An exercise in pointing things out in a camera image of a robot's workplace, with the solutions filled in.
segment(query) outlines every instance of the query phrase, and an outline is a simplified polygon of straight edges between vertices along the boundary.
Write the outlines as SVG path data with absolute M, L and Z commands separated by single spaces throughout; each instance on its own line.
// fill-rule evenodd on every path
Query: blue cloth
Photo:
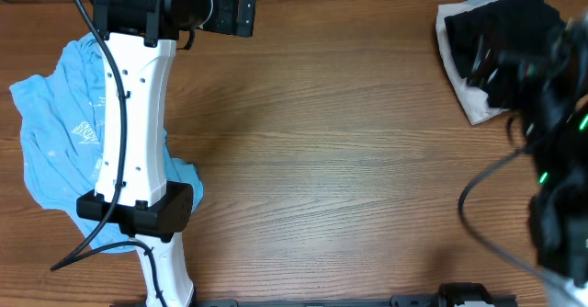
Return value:
M 80 219 L 75 201 L 94 189 L 102 165 L 106 98 L 104 66 L 96 39 L 88 34 L 70 42 L 53 75 L 34 75 L 10 86 L 10 91 L 23 118 L 20 141 L 28 191 L 43 209 L 67 212 L 88 236 L 97 222 Z M 194 211 L 204 194 L 196 169 L 172 159 L 167 146 L 164 161 L 168 180 L 192 185 Z M 128 239 L 117 224 L 110 223 L 91 246 Z M 133 248 L 124 246 L 109 253 L 130 250 Z

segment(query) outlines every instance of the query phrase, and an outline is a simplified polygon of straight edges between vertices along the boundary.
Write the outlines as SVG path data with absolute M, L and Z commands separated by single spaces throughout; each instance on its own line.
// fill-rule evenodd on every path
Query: green led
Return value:
M 549 174 L 547 172 L 543 173 L 543 175 L 541 175 L 541 178 L 539 179 L 539 184 L 545 183 L 545 181 L 548 180 L 548 176 Z
M 588 126 L 588 115 L 584 117 L 582 123 L 580 123 L 580 131 L 584 130 Z

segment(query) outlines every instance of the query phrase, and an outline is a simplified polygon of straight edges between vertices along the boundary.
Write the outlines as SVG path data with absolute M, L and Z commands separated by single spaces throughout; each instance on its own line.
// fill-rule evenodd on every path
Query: folded clothing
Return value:
M 94 189 L 102 165 L 106 97 L 96 39 L 88 34 L 70 42 L 51 76 L 34 75 L 10 86 L 10 91 L 23 118 L 20 142 L 28 191 L 43 209 L 65 211 L 88 236 L 97 222 L 80 219 L 75 203 Z M 196 168 L 172 159 L 167 146 L 164 166 L 168 180 L 192 186 L 194 211 L 204 194 Z M 98 248 L 128 239 L 117 224 L 109 223 L 90 245 Z M 132 250 L 124 246 L 107 252 Z
M 527 10 L 533 9 L 537 9 L 537 12 L 526 13 Z M 518 27 L 519 22 L 525 25 Z M 524 40 L 525 44 L 515 46 L 519 46 L 522 51 L 527 48 L 541 51 L 549 31 L 546 26 L 553 27 L 560 23 L 562 22 L 559 13 L 543 0 L 469 0 L 438 7 L 435 30 L 439 52 L 449 82 L 470 124 L 482 123 L 504 112 L 504 109 L 491 108 L 488 105 L 486 92 L 466 83 L 473 66 L 479 35 L 486 31 L 500 32 L 507 34 L 504 37 L 508 42 L 517 42 L 520 38 L 528 36 L 526 33 L 531 28 L 539 27 L 540 35 Z

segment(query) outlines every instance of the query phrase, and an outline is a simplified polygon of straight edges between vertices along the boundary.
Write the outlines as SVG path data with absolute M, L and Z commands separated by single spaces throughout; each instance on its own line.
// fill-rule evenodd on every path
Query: black cloth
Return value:
M 543 0 L 499 0 L 469 12 L 445 18 L 453 61 L 462 78 L 469 77 L 478 37 L 499 37 L 502 50 L 523 54 L 545 53 L 554 28 L 564 28 L 560 12 Z

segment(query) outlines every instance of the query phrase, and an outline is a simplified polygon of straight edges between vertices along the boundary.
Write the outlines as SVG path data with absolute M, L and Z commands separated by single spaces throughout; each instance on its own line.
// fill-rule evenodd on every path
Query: wooden table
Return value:
M 198 33 L 168 87 L 172 156 L 193 162 L 205 198 L 185 230 L 200 299 L 389 298 L 443 282 L 484 283 L 544 304 L 541 284 L 472 241 L 458 194 L 511 151 L 505 118 L 471 127 L 433 32 L 437 5 L 462 0 L 259 3 L 255 36 Z M 547 0 L 562 17 L 588 0 Z M 20 116 L 8 87 L 51 74 L 87 31 L 72 5 L 0 6 L 0 306 L 137 301 L 134 254 L 51 273 L 82 239 L 23 184 Z M 529 159 L 484 183 L 470 218 L 528 262 Z

